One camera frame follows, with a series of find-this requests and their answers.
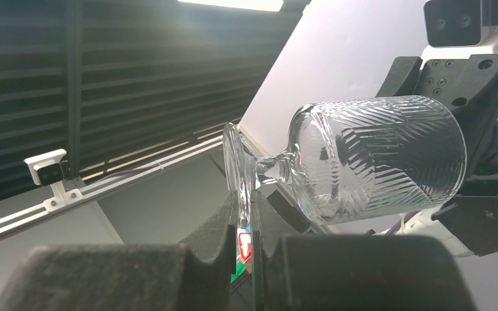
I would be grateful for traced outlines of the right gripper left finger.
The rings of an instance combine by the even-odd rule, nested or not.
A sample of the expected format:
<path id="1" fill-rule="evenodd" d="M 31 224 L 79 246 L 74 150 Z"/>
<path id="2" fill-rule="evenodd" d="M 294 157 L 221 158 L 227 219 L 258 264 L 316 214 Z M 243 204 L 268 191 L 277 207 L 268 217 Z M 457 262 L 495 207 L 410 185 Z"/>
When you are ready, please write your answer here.
<path id="1" fill-rule="evenodd" d="M 14 271 L 0 310 L 227 310 L 237 194 L 177 244 L 43 246 Z"/>

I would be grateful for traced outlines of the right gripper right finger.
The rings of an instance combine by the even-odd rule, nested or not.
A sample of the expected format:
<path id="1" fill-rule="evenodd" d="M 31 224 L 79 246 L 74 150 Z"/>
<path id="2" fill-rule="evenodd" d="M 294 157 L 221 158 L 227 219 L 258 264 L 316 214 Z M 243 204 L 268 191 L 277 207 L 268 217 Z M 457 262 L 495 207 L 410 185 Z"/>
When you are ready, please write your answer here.
<path id="1" fill-rule="evenodd" d="M 427 236 L 314 235 L 251 198 L 255 310 L 474 310 L 448 250 Z"/>

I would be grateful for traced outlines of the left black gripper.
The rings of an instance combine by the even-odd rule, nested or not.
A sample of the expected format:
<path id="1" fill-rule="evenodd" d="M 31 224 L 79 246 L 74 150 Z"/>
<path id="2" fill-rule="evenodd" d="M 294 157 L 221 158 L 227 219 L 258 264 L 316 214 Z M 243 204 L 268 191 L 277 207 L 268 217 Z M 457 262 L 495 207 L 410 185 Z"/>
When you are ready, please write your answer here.
<path id="1" fill-rule="evenodd" d="M 498 174 L 498 54 L 467 59 L 397 57 L 378 97 L 421 95 L 441 102 L 464 135 L 467 176 Z"/>

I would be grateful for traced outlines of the clear glass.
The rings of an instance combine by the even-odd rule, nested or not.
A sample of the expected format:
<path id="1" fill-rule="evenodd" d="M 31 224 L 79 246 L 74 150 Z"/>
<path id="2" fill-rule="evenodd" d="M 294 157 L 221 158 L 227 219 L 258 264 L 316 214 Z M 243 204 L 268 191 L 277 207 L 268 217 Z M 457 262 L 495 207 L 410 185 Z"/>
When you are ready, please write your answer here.
<path id="1" fill-rule="evenodd" d="M 231 123 L 223 146 L 243 228 L 250 224 L 251 194 L 262 185 L 291 186 L 312 223 L 333 225 L 439 207 L 457 193 L 467 169 L 457 120 L 420 95 L 302 106 L 286 149 L 276 155 L 248 155 Z"/>

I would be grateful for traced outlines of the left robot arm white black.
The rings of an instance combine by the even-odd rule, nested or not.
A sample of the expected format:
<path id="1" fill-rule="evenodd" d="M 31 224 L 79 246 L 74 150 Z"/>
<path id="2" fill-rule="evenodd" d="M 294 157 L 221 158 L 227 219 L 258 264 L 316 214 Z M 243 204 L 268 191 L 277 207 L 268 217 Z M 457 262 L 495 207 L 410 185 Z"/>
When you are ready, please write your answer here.
<path id="1" fill-rule="evenodd" d="M 466 59 L 397 57 L 379 96 L 424 95 L 444 104 L 462 130 L 468 167 L 446 204 L 411 212 L 389 235 L 427 235 L 456 257 L 498 252 L 498 54 Z"/>

